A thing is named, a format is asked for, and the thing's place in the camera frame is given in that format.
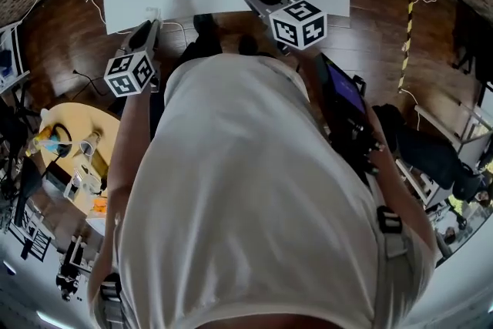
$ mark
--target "purple screen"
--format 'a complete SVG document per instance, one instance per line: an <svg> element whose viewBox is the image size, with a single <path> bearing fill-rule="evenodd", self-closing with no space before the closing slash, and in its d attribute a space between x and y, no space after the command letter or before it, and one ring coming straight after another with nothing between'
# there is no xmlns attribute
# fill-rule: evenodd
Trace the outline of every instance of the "purple screen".
<svg viewBox="0 0 493 329"><path fill-rule="evenodd" d="M361 100L360 93L358 92L356 86L354 86L353 83L349 81L347 77L341 74L338 70L334 69L330 65L328 66L330 75L332 76L332 80L334 81L336 92L346 98L361 112L366 112L363 100Z"/></svg>

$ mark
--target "yellow table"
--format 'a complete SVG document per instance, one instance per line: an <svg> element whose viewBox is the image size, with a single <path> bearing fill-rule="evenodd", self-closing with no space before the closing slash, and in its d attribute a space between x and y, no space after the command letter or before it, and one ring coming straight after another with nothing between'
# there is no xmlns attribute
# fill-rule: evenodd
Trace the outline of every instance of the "yellow table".
<svg viewBox="0 0 493 329"><path fill-rule="evenodd" d="M106 163L109 164L120 124L120 121L117 118L96 107L68 102L58 104L47 112L43 111L39 130L42 130L46 125L55 125L56 123L61 123L67 128L72 137L72 141L74 142L84 140L95 129L102 132L97 150ZM78 149L79 145L72 146L67 157L60 158L56 161L56 164L64 169L70 176L74 175L74 163L72 157ZM56 154L49 152L44 147L41 148L41 155L46 166L57 157ZM84 195L85 194L82 193L82 191L78 193L73 200L73 203L83 213L87 214L92 209L92 200Z"/></svg>

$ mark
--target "white wall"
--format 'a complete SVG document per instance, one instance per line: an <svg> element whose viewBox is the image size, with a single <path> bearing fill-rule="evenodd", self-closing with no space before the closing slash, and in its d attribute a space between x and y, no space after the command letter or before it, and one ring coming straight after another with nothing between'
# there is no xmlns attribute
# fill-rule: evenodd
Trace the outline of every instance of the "white wall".
<svg viewBox="0 0 493 329"><path fill-rule="evenodd" d="M60 255L53 245L49 246L43 262L31 254L27 260L23 260L22 248L22 244L13 234L0 233L0 262L6 260L15 268L17 274L10 278L32 298L32 303L35 305L33 308L74 328L90 328L89 307L86 300L87 284L84 277L79 281L79 290L67 303L62 299L55 283L56 274L59 272ZM77 300L76 297L81 297L82 301Z"/></svg>
<svg viewBox="0 0 493 329"><path fill-rule="evenodd" d="M488 218L471 239L435 271L428 289L403 327L427 327L426 324L446 322L450 317L466 314L475 306L478 311L488 311L493 303L491 235L493 217Z"/></svg>

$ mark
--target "wooden floor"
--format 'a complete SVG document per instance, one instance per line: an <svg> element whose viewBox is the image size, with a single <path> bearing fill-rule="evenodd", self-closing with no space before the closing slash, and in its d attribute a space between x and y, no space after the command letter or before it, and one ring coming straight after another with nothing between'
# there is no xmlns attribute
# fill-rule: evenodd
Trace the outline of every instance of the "wooden floor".
<svg viewBox="0 0 493 329"><path fill-rule="evenodd" d="M102 6L102 0L96 0ZM416 122L414 100L397 93L406 39L407 4L410 0L350 0L350 18L330 16L328 37L320 48L342 69L357 73L367 81L367 100L386 102L403 110L408 121ZM478 84L471 76L453 70L456 0L419 2L414 6L411 55L404 80L405 89L414 94L420 105L432 111L445 124L460 131L466 115L445 94L472 105L478 96ZM250 12L216 15L223 50L235 52L243 33L260 41L261 49L272 50L263 39L263 26ZM186 30L187 43L196 38L191 18L179 20ZM106 35L97 10L86 0L46 0L35 8L24 23L22 43L26 62L32 73L31 95L34 105L49 108L70 100L86 83L73 70L92 78L101 77L109 58L114 56L124 36ZM157 58L169 68L186 43L178 26L166 25ZM96 82L107 92L102 80ZM106 108L111 94L98 96L92 87L76 100ZM47 219L68 244L69 235L81 229L83 215L66 202L45 200Z"/></svg>

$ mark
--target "black pants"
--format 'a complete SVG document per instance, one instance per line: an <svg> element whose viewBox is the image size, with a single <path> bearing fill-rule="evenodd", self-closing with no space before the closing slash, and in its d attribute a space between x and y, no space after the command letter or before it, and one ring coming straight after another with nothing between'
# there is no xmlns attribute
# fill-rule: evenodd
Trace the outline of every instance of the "black pants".
<svg viewBox="0 0 493 329"><path fill-rule="evenodd" d="M195 42L186 47L183 54L179 57L179 59L173 66L173 70L171 71L171 73L173 73L178 68L178 66L182 65L185 62L191 61L192 59L208 58L210 56L221 53L223 53L223 49L221 48L221 43L217 35L199 35ZM153 139L154 135L156 134L159 120L161 119L161 115L164 112L164 90L166 89L166 82L168 81L169 76L171 76L171 73L165 78L161 77L159 94L153 93L151 95L149 105L149 124L151 139Z"/></svg>

